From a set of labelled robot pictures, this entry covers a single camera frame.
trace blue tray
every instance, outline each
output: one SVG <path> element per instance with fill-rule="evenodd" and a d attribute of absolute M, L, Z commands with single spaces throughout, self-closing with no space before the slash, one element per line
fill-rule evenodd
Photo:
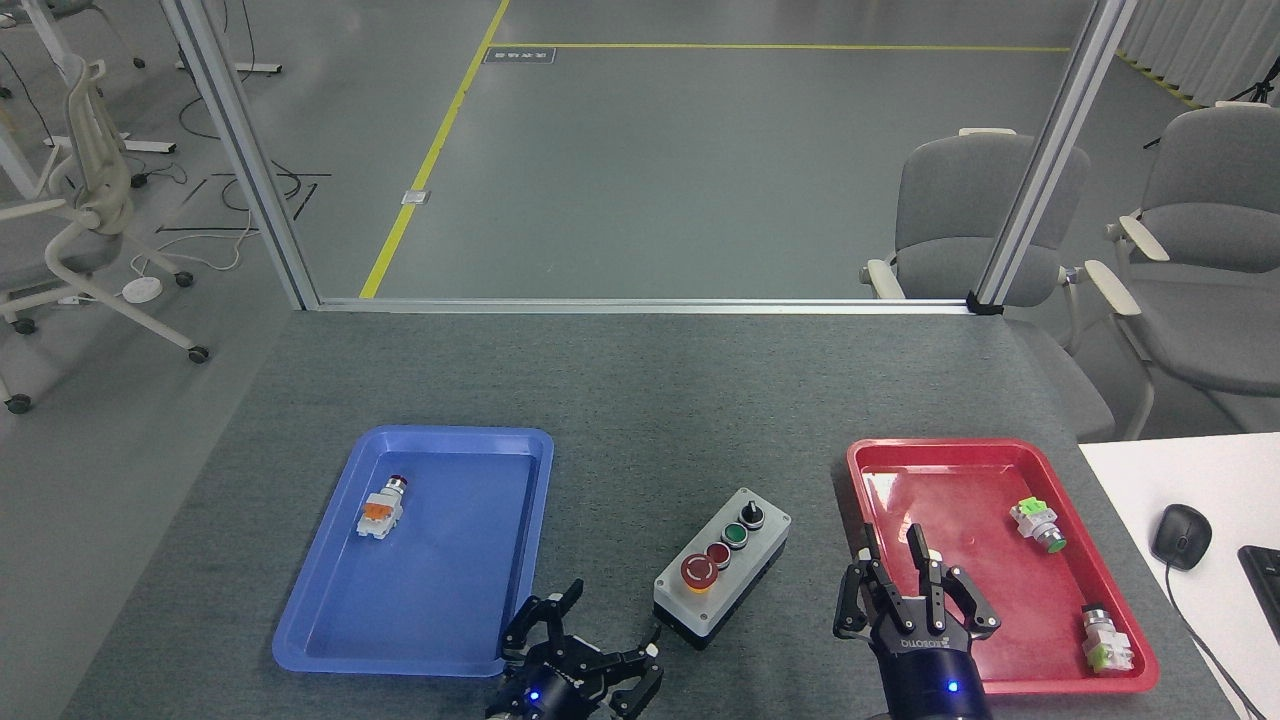
<path fill-rule="evenodd" d="M 552 438 L 536 429 L 383 425 L 351 451 L 271 642 L 305 673 L 483 678 L 530 594 Z M 385 539 L 365 498 L 408 480 Z"/>

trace red tray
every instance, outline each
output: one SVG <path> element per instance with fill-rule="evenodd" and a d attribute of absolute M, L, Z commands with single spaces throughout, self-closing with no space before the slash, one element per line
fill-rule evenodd
<path fill-rule="evenodd" d="M 890 577 L 913 594 L 911 523 L 960 565 L 1001 618 L 973 656 L 991 694 L 1149 691 L 1160 665 L 1048 459 L 1018 439 L 864 439 L 850 446 L 858 525 L 870 521 Z M 1066 547 L 1050 555 L 1018 534 L 1009 509 L 1028 496 L 1052 507 Z M 1134 669 L 1097 675 L 1080 651 L 1080 606 L 1101 602 L 1129 635 Z M 947 600 L 948 606 L 955 606 Z"/>

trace control box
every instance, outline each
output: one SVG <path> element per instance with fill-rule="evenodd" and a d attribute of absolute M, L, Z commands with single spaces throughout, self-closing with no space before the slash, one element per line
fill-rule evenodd
<path fill-rule="evenodd" d="M 740 488 L 654 579 L 654 614 L 694 647 L 707 647 L 790 532 L 790 515 Z"/>

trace gray table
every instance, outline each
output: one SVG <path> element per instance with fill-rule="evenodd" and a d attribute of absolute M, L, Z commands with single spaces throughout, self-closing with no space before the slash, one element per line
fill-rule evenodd
<path fill-rule="evenodd" d="M 1020 437 L 1048 455 L 1162 666 L 1149 693 L 998 697 L 997 717 L 1230 717 L 1018 348 L 998 318 L 298 314 L 67 716 L 480 717 L 493 680 L 303 675 L 271 660 L 352 443 L 411 423 L 550 433 L 534 589 L 584 578 L 570 629 L 607 650 L 636 642 L 650 582 L 733 489 L 794 516 L 787 551 L 710 648 L 667 635 L 645 717 L 882 712 L 870 651 L 831 637 L 849 561 L 842 454 L 867 437 L 947 436 Z"/>

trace robotic hand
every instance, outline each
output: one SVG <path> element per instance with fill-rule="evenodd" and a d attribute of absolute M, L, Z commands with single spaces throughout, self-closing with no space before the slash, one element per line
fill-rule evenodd
<path fill-rule="evenodd" d="M 987 694 L 974 665 L 973 641 L 1000 629 L 1000 618 L 957 566 L 942 564 L 924 530 L 908 530 L 911 560 L 920 573 L 920 594 L 904 597 L 888 577 L 876 532 L 864 527 L 867 548 L 845 570 L 832 632 L 837 638 L 867 641 L 879 661 L 884 700 L 893 720 L 991 720 Z M 860 602 L 863 591 L 870 610 Z M 964 620 L 954 618 L 945 596 Z"/>
<path fill-rule="evenodd" d="M 662 684 L 657 662 L 660 628 L 630 652 L 604 653 L 576 635 L 564 634 L 564 614 L 582 597 L 582 580 L 576 579 L 564 593 L 545 600 L 530 596 L 511 619 L 502 638 L 507 669 L 493 702 L 485 710 L 489 720 L 585 720 L 608 697 L 609 710 L 622 720 L 634 720 L 644 711 Z M 525 641 L 538 623 L 547 623 L 547 642 L 525 651 Z M 611 688 L 631 678 L 640 680 L 630 689 Z"/>

